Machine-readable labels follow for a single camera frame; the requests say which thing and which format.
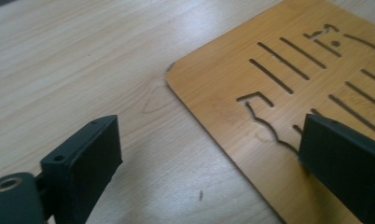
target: black plastic part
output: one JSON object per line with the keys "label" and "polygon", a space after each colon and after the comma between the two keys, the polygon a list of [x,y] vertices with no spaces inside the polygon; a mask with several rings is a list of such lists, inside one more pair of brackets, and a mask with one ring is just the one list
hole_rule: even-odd
{"label": "black plastic part", "polygon": [[307,115],[299,159],[360,221],[375,223],[375,141]]}
{"label": "black plastic part", "polygon": [[121,163],[117,116],[92,121],[49,153],[42,178],[54,194],[56,222],[85,223]]}
{"label": "black plastic part", "polygon": [[33,175],[17,173],[0,178],[0,224],[43,224],[42,214]]}

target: wooden board with slots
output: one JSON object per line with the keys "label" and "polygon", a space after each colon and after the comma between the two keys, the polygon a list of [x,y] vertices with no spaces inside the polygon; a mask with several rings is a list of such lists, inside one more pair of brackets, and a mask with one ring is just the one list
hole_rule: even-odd
{"label": "wooden board with slots", "polygon": [[359,222],[297,153],[307,113],[375,140],[375,25],[326,1],[284,1],[166,78],[286,222]]}

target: light wood tabletop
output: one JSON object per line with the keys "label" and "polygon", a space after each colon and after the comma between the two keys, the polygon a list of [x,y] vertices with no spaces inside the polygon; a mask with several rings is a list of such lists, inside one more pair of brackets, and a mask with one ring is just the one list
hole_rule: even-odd
{"label": "light wood tabletop", "polygon": [[[124,162],[88,223],[282,223],[168,88],[169,66],[275,0],[0,7],[0,177],[117,114]],[[335,0],[375,23],[375,0]]]}

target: cut-out line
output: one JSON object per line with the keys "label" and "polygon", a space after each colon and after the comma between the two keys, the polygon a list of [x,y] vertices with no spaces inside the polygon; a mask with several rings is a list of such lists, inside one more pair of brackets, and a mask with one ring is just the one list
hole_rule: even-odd
{"label": "cut-out line", "polygon": [[252,99],[254,97],[259,97],[260,99],[262,99],[264,102],[266,102],[266,104],[269,106],[269,107],[274,107],[274,104],[272,103],[271,100],[269,100],[269,98],[267,98],[263,93],[261,93],[260,91],[256,91],[254,93],[250,93],[250,94],[246,94],[244,96],[241,96],[239,98],[237,98],[237,102],[240,102],[240,101],[246,101],[246,100],[249,100],[249,99]]}
{"label": "cut-out line", "polygon": [[356,40],[356,41],[358,41],[359,43],[364,44],[364,45],[366,45],[366,46],[368,46],[368,47],[371,47],[372,49],[375,50],[375,45],[372,44],[372,43],[370,43],[370,42],[368,42],[368,41],[366,41],[366,40],[364,40],[364,39],[361,39],[361,38],[356,37],[356,36],[353,36],[353,35],[347,35],[347,34],[345,34],[344,36],[347,37],[347,38],[350,38],[350,39],[352,39],[352,40]]}
{"label": "cut-out line", "polygon": [[297,52],[299,52],[300,54],[304,55],[307,59],[309,59],[310,61],[312,61],[316,65],[320,66],[322,69],[326,69],[326,66],[324,64],[322,64],[321,62],[319,62],[311,54],[309,54],[306,51],[304,51],[303,49],[299,48],[298,46],[296,46],[295,44],[293,44],[289,40],[287,40],[287,39],[285,39],[283,37],[280,37],[280,40],[283,41],[284,43],[286,43],[292,49],[295,49]]}
{"label": "cut-out line", "polygon": [[293,125],[292,128],[297,132],[299,133],[300,135],[303,135],[303,130],[300,129],[300,127],[298,125]]}
{"label": "cut-out line", "polygon": [[321,113],[319,113],[318,110],[316,110],[316,109],[314,109],[314,108],[312,108],[310,111],[311,111],[314,115],[318,115],[318,116],[322,116],[322,117],[323,117],[323,115],[322,115]]}
{"label": "cut-out line", "polygon": [[266,45],[264,45],[261,42],[258,42],[257,44],[259,46],[261,46],[263,49],[265,49],[268,53],[272,54],[275,58],[277,58],[278,60],[280,60],[283,64],[285,64],[286,66],[288,66],[292,71],[294,71],[295,73],[297,73],[300,77],[304,78],[305,80],[310,80],[310,78],[306,74],[304,74],[303,72],[301,72],[295,65],[293,65],[292,63],[290,63],[289,61],[287,61],[281,55],[279,55],[278,53],[274,52],[274,50],[270,49],[269,47],[267,47]]}
{"label": "cut-out line", "polygon": [[269,78],[271,78],[275,83],[277,83],[280,87],[282,87],[285,91],[287,91],[289,94],[293,94],[292,89],[290,89],[288,86],[284,84],[283,81],[281,81],[278,77],[276,77],[273,73],[271,73],[269,70],[267,70],[263,65],[258,63],[257,61],[250,59],[249,62],[256,66],[258,69],[260,69],[264,74],[266,74]]}
{"label": "cut-out line", "polygon": [[350,113],[352,116],[354,116],[356,119],[358,119],[359,121],[361,121],[363,124],[365,124],[367,127],[369,127],[372,131],[375,132],[375,125],[373,125],[367,119],[365,119],[360,114],[358,114],[356,111],[354,111],[353,109],[351,109],[348,105],[346,105],[342,100],[340,100],[336,96],[334,96],[332,94],[330,94],[328,96],[329,96],[329,99],[332,100],[336,105],[338,105],[341,108],[343,108],[345,111],[347,111],[348,113]]}
{"label": "cut-out line", "polygon": [[[310,36],[307,35],[307,34],[304,34],[305,37],[307,37],[308,39],[310,39]],[[319,41],[318,39],[314,39],[313,42],[315,44],[317,44],[318,46],[322,47],[323,49],[329,51],[330,53],[336,55],[337,57],[341,58],[341,54],[338,53],[337,51],[335,51],[334,49],[332,49],[331,47],[329,47],[328,45],[322,43],[321,41]]]}
{"label": "cut-out line", "polygon": [[365,74],[366,76],[371,77],[373,80],[375,80],[375,76],[374,76],[373,74],[371,74],[370,72],[368,72],[368,70],[366,70],[366,69],[361,69],[361,72],[362,72],[363,74]]}
{"label": "cut-out line", "polygon": [[298,151],[292,147],[290,144],[288,144],[287,142],[284,142],[282,140],[280,140],[278,138],[278,134],[277,132],[275,131],[275,129],[264,119],[261,119],[261,118],[258,118],[256,115],[255,115],[255,112],[254,112],[254,109],[252,108],[251,104],[249,104],[249,102],[245,101],[245,107],[247,108],[247,110],[249,111],[249,113],[251,114],[251,117],[254,121],[264,125],[267,129],[270,130],[273,138],[275,139],[275,142],[286,147],[287,149],[289,149],[291,152],[295,153],[296,155],[298,155]]}
{"label": "cut-out line", "polygon": [[357,88],[354,84],[352,84],[351,82],[349,81],[346,81],[345,82],[345,85],[348,86],[349,88],[351,88],[352,90],[356,91],[358,94],[360,94],[361,96],[365,97],[367,100],[369,100],[370,102],[372,102],[374,105],[375,105],[375,99],[371,96],[369,96],[367,93],[365,93],[364,91],[361,91],[359,88]]}

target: orange-brown wooden board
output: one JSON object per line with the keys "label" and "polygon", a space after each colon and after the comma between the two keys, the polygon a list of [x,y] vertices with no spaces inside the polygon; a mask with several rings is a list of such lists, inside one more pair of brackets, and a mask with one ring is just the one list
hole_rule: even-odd
{"label": "orange-brown wooden board", "polygon": [[286,222],[359,222],[297,153],[307,113],[375,140],[375,25],[326,1],[284,1],[166,78]]}

